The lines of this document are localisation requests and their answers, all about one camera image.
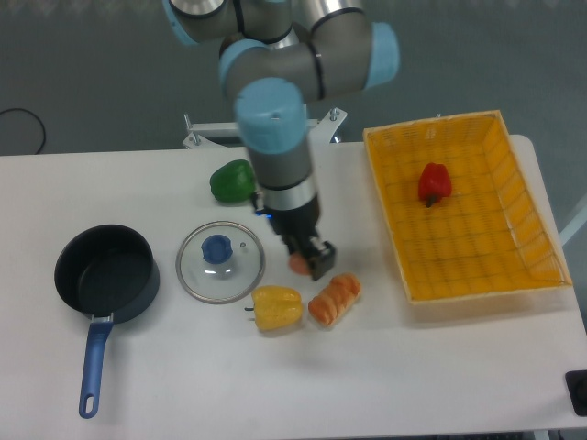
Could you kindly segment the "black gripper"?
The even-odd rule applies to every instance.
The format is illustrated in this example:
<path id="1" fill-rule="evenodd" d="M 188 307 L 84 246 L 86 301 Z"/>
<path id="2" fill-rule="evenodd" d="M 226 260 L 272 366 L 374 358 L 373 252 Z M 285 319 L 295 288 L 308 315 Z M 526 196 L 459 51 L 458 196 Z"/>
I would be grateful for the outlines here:
<path id="1" fill-rule="evenodd" d="M 290 255 L 307 252 L 306 262 L 313 281 L 322 278 L 336 262 L 336 249 L 318 237 L 316 224 L 320 216 L 318 197 L 294 209 L 279 210 L 264 203 L 261 192 L 250 196 L 257 215 L 269 219 L 274 233 L 281 237 Z"/>

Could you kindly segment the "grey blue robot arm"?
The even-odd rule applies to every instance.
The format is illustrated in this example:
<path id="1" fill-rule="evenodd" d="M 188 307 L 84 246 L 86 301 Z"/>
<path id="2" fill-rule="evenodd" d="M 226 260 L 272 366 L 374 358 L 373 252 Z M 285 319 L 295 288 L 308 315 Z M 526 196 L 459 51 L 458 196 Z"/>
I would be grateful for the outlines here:
<path id="1" fill-rule="evenodd" d="M 218 76 L 258 184 L 253 204 L 291 255 L 319 279 L 336 250 L 317 232 L 318 189 L 308 104 L 390 82 L 400 67 L 392 27 L 372 22 L 359 1 L 306 1 L 308 30 L 290 1 L 167 1 L 177 38 L 221 39 Z"/>

